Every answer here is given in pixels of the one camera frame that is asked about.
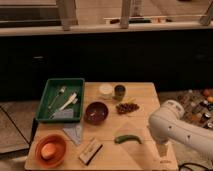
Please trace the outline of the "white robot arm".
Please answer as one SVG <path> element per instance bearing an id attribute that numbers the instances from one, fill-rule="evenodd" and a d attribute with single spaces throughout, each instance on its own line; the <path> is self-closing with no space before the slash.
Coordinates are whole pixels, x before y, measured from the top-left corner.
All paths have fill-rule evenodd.
<path id="1" fill-rule="evenodd" d="M 149 116 L 152 138 L 157 144 L 165 144 L 173 139 L 213 160 L 213 131 L 182 121 L 184 113 L 179 102 L 165 101 Z"/>

